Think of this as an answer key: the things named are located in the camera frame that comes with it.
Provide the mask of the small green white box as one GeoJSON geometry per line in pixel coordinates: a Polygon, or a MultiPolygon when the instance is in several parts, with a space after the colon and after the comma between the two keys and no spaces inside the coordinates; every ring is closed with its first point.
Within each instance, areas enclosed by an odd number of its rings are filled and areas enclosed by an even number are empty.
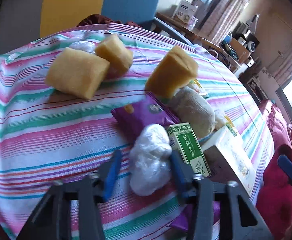
{"type": "Polygon", "coordinates": [[[190,124],[170,125],[166,132],[171,148],[179,151],[183,161],[192,167],[193,172],[209,177],[211,170],[190,124]]]}

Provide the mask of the white plastic ball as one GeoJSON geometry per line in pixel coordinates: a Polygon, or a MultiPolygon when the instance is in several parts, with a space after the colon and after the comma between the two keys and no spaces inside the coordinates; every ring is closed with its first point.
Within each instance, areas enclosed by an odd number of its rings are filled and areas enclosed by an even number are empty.
{"type": "Polygon", "coordinates": [[[169,157],[172,148],[165,128],[146,126],[130,150],[130,187],[142,197],[153,194],[170,180],[169,157]]]}

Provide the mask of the purple snack packet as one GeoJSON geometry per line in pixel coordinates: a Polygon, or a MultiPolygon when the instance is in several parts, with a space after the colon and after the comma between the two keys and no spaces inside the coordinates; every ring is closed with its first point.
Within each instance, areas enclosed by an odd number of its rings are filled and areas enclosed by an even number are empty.
{"type": "Polygon", "coordinates": [[[147,92],[143,100],[112,109],[111,114],[130,143],[133,143],[148,125],[159,124],[167,127],[181,122],[152,92],[147,92]]]}
{"type": "MultiPolygon", "coordinates": [[[[188,232],[190,221],[192,218],[193,204],[187,204],[179,216],[169,225],[170,228],[188,232]]],[[[213,223],[220,219],[220,202],[213,202],[213,223]]]]}

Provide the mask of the large white tea box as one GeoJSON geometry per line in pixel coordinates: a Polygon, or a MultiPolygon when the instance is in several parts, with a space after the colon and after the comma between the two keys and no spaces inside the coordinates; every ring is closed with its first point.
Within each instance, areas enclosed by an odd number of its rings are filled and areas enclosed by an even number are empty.
{"type": "Polygon", "coordinates": [[[201,148],[214,182],[236,181],[249,196],[252,195],[256,171],[243,149],[243,141],[227,126],[213,133],[201,148]]]}

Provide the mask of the beige cloth roll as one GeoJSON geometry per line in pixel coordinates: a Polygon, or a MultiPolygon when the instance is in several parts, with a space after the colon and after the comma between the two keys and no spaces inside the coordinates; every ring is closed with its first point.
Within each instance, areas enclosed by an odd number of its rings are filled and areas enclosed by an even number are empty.
{"type": "Polygon", "coordinates": [[[215,112],[195,90],[181,88],[168,102],[168,107],[182,122],[188,122],[197,138],[204,138],[215,129],[215,112]]]}

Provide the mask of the large yellow sponge block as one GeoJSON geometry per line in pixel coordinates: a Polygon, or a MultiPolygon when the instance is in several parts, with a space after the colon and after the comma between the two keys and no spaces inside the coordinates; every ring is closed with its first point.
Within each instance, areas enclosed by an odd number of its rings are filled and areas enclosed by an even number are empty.
{"type": "Polygon", "coordinates": [[[90,100],[109,66],[107,60],[92,53],[65,48],[49,67],[45,83],[60,92],[90,100]]]}

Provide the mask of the green white candy bag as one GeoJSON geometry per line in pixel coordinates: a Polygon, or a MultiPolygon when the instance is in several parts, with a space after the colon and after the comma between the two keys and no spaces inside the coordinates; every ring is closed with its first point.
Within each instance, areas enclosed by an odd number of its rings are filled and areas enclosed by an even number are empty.
{"type": "Polygon", "coordinates": [[[231,119],[223,111],[217,109],[214,112],[215,130],[219,130],[222,127],[226,126],[235,137],[240,135],[231,119]]]}

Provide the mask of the red blanket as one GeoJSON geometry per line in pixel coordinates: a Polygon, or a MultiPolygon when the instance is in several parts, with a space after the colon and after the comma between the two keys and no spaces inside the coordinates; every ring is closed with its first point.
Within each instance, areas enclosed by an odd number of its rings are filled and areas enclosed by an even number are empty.
{"type": "Polygon", "coordinates": [[[277,159],[284,154],[292,162],[292,124],[286,122],[270,100],[262,101],[259,109],[273,137],[275,153],[263,172],[264,185],[258,193],[256,208],[274,239],[283,239],[292,223],[292,186],[277,159]]]}

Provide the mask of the striped bed cover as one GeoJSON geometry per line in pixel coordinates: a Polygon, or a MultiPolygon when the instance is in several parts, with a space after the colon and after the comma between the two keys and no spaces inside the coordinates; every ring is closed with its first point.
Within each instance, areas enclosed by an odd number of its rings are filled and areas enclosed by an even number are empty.
{"type": "Polygon", "coordinates": [[[0,224],[17,237],[55,180],[81,179],[116,149],[122,152],[111,199],[100,206],[107,239],[181,239],[170,223],[183,211],[172,184],[149,197],[129,187],[131,145],[111,110],[144,97],[146,80],[177,41],[137,27],[98,24],[30,42],[0,55],[0,224]],[[51,62],[74,42],[94,44],[117,34],[133,52],[122,77],[107,79],[92,100],[45,84],[51,62]]]}

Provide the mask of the dark red cloth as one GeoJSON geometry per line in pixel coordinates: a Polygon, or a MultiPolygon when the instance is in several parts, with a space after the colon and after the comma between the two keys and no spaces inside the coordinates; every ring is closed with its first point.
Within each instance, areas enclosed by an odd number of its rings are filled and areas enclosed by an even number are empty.
{"type": "Polygon", "coordinates": [[[114,21],[100,14],[89,15],[87,18],[83,19],[77,26],[80,27],[80,26],[85,26],[85,25],[110,24],[110,23],[124,24],[124,25],[129,25],[132,27],[138,27],[138,28],[143,29],[143,27],[136,24],[135,22],[128,21],[126,23],[122,23],[121,21],[114,21]]]}

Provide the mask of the wooden desk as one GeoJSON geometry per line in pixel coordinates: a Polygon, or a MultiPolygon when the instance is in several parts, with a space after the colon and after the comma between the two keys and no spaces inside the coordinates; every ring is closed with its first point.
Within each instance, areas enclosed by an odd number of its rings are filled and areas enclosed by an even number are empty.
{"type": "Polygon", "coordinates": [[[219,53],[219,55],[224,55],[227,58],[227,61],[234,66],[235,68],[239,69],[241,65],[234,60],[228,53],[223,50],[220,46],[212,43],[211,41],[205,39],[204,37],[199,35],[199,31],[196,29],[189,30],[187,26],[177,20],[170,18],[169,16],[162,14],[160,12],[156,13],[156,17],[163,21],[166,24],[169,24],[171,27],[174,27],[182,36],[187,38],[190,42],[200,42],[202,45],[206,46],[207,48],[211,48],[219,53]]]}

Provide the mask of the pink curtain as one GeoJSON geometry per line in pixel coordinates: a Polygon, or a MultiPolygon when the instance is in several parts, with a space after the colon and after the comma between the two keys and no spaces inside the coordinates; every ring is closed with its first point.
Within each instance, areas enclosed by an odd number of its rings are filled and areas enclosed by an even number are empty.
{"type": "Polygon", "coordinates": [[[204,21],[200,29],[201,36],[215,44],[219,44],[238,20],[248,1],[220,0],[204,21]]]}

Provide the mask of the white appliance carton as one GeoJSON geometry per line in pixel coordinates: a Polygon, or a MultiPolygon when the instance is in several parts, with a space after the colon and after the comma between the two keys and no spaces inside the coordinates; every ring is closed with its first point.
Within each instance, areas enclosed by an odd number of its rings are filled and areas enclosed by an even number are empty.
{"type": "Polygon", "coordinates": [[[188,2],[187,0],[181,0],[173,13],[173,19],[175,21],[188,24],[196,13],[197,9],[197,5],[192,5],[192,3],[188,2]]]}

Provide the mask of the grey yellow blue chair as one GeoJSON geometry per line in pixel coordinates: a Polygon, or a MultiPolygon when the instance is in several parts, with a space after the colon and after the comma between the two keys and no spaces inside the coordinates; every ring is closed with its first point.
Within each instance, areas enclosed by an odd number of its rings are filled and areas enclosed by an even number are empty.
{"type": "Polygon", "coordinates": [[[92,14],[134,22],[149,30],[153,24],[175,40],[191,44],[155,16],[159,0],[3,0],[0,7],[0,54],[63,30],[92,14]]]}

